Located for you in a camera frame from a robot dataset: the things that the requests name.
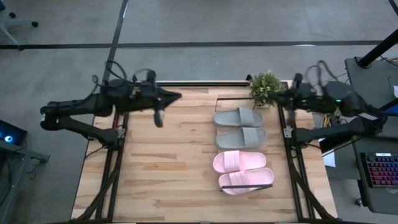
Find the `rgb keyboard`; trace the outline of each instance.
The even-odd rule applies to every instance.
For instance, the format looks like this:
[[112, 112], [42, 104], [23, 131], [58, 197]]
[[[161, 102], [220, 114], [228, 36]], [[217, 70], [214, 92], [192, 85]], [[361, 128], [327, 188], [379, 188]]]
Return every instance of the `rgb keyboard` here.
[[362, 153], [370, 187], [398, 188], [398, 154]]

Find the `slipper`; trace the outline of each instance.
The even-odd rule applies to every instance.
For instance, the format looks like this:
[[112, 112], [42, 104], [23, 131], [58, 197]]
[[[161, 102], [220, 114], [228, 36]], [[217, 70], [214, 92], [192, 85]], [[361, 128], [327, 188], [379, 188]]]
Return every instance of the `slipper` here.
[[249, 108], [237, 108], [230, 111], [218, 111], [214, 113], [213, 121], [220, 126], [252, 127], [262, 126], [261, 115]]
[[213, 168], [219, 174], [240, 170], [259, 169], [266, 166], [266, 156], [261, 152], [225, 151], [213, 160]]
[[267, 133], [262, 128], [239, 128], [217, 135], [216, 146], [219, 149], [250, 149], [261, 147], [266, 139]]
[[[220, 187], [234, 186], [234, 185], [267, 185], [267, 184], [272, 184], [273, 182], [274, 182], [274, 174], [268, 168], [232, 172], [229, 174], [223, 174], [218, 179], [218, 184], [220, 185]], [[223, 192], [229, 195], [240, 195], [257, 189], [260, 188], [250, 187], [250, 188], [236, 188], [236, 189], [222, 189], [222, 190]]]

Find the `wooden table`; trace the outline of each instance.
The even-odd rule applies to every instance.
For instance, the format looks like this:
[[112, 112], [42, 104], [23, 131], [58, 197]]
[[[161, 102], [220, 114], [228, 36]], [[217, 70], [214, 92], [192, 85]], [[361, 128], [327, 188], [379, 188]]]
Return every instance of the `wooden table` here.
[[[219, 191], [219, 175], [212, 169], [218, 149], [213, 113], [217, 110], [252, 107], [249, 100], [219, 101], [217, 98], [248, 96], [246, 87], [173, 87], [183, 98], [170, 105], [164, 128], [156, 128], [153, 111], [130, 114], [114, 222], [276, 222], [297, 221], [279, 115], [275, 107], [257, 110], [264, 119], [267, 142], [260, 148], [266, 167], [275, 175], [271, 189], [239, 196]], [[112, 116], [96, 118], [95, 126], [109, 128]], [[312, 116], [299, 111], [297, 126], [313, 128]], [[91, 142], [87, 153], [99, 148]], [[319, 149], [303, 150], [312, 192], [336, 217], [325, 166]], [[84, 163], [72, 218], [78, 217], [94, 199], [101, 184], [106, 150], [92, 154]], [[300, 194], [307, 213], [303, 193]]]

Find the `desk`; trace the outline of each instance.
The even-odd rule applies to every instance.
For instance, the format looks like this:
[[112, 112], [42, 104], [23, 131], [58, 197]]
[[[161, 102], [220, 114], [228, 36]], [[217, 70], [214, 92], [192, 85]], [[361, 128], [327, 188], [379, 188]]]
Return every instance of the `desk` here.
[[[351, 85], [367, 103], [380, 108], [395, 98], [391, 86], [398, 85], [397, 67], [388, 62], [376, 60], [369, 69], [363, 69], [357, 66], [354, 58], [346, 59], [345, 64]], [[364, 204], [372, 212], [398, 215], [398, 210], [395, 209], [398, 206], [398, 194], [386, 189], [369, 188], [359, 156], [362, 152], [398, 152], [398, 141], [383, 138], [362, 138], [352, 145], [355, 154], [353, 159], [356, 160], [361, 178], [361, 196]]]
[[[213, 113], [217, 98], [247, 97], [247, 87], [170, 87], [183, 98], [163, 114], [164, 128], [156, 128], [153, 111], [130, 114], [114, 222], [274, 222], [297, 221], [292, 186], [276, 108], [259, 108], [268, 133], [260, 150], [273, 170], [274, 186], [239, 196], [220, 192], [219, 175], [212, 169], [218, 149]], [[218, 110], [252, 107], [251, 101], [224, 101]], [[112, 126], [112, 116], [95, 118], [99, 128]], [[297, 126], [312, 128], [312, 115], [300, 111]], [[99, 148], [90, 142], [87, 153]], [[320, 203], [336, 217], [325, 166], [319, 149], [303, 151], [310, 188]], [[78, 217], [100, 189], [106, 150], [84, 163], [73, 208]], [[300, 197], [306, 214], [303, 193]]]

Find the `potted plant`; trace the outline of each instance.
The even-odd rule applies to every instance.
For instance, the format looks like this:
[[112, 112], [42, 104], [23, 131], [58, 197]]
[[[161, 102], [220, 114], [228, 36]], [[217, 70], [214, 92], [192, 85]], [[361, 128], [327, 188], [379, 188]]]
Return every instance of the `potted plant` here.
[[256, 106], [274, 106], [275, 101], [268, 97], [268, 93], [284, 89], [280, 78], [272, 71], [253, 75], [250, 80], [250, 96], [254, 98]]

